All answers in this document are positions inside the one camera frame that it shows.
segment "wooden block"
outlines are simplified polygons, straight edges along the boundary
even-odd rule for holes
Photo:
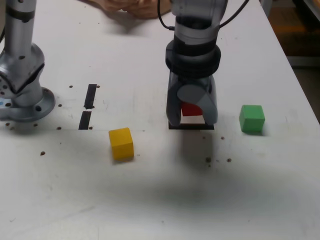
[[[133,158],[135,155],[134,142],[129,128],[109,131],[112,155],[115,160]]]
[[[244,133],[261,133],[265,114],[260,105],[243,105],[239,116],[241,130]]]
[[[191,103],[183,102],[181,104],[182,115],[184,117],[190,116],[202,116],[202,109],[197,105],[193,105]]]

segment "green cube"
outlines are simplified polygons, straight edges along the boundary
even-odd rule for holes
[[[244,133],[261,133],[265,115],[260,105],[243,105],[239,116],[241,131]]]

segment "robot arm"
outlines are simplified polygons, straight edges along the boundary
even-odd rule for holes
[[[166,113],[172,126],[181,123],[183,103],[198,106],[204,121],[213,126],[218,120],[213,74],[221,52],[216,45],[220,21],[228,0],[174,0],[174,39],[166,48],[170,69]]]
[[[0,55],[0,120],[36,121],[55,106],[53,93],[39,83],[45,57],[32,43],[36,3],[6,0],[5,44]]]

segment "cable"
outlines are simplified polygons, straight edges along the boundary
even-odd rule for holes
[[[245,8],[245,6],[248,4],[249,0],[245,0],[244,3],[240,6],[240,8],[224,23],[220,24],[220,28],[223,28],[225,25],[230,23],[233,19],[235,19],[236,16],[238,16],[239,13]]]
[[[5,28],[3,28],[2,33],[0,35],[0,43],[2,42],[2,40],[5,38]]]
[[[158,0],[157,12],[158,12],[158,18],[159,18],[160,23],[162,24],[162,26],[165,29],[168,29],[170,31],[174,31],[175,30],[174,26],[167,26],[167,25],[165,25],[164,21],[162,20],[161,13],[160,13],[160,0]]]

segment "bolt hole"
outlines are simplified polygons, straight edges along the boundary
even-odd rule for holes
[[[41,112],[41,111],[42,111],[42,108],[41,108],[40,106],[35,106],[35,110],[36,110],[37,112]]]

